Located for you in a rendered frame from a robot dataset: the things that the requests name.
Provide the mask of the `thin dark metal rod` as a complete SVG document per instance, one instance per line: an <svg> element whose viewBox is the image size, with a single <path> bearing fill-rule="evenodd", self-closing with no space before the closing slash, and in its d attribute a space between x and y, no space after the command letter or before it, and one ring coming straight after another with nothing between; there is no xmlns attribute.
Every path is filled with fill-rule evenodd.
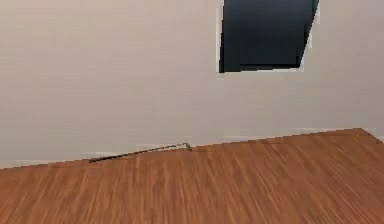
<svg viewBox="0 0 384 224"><path fill-rule="evenodd" d="M192 146L189 143L184 142L184 143L179 143L179 144L174 144L174 145L167 145L167 146L151 148L151 149L146 149L146 150L141 150L141 151L135 151L135 152L130 152L130 153L113 155L113 156L104 156L104 157L99 157L99 158L91 158L91 159L88 160L88 162L89 163L94 163L94 162L99 162L99 161L103 161L103 160L117 159L117 158L127 157L127 156L131 156L131 155L137 155L137 154L142 154L142 153L149 153L149 152L165 150L165 149L170 149L170 148L178 148L178 147L184 147L188 151L192 151Z"/></svg>

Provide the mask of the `dark window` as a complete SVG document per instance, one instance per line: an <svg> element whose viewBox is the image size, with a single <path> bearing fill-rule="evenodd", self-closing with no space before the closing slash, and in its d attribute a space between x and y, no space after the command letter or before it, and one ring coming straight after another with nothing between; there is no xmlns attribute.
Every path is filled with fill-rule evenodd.
<svg viewBox="0 0 384 224"><path fill-rule="evenodd" d="M319 0L223 0L220 73L298 69Z"/></svg>

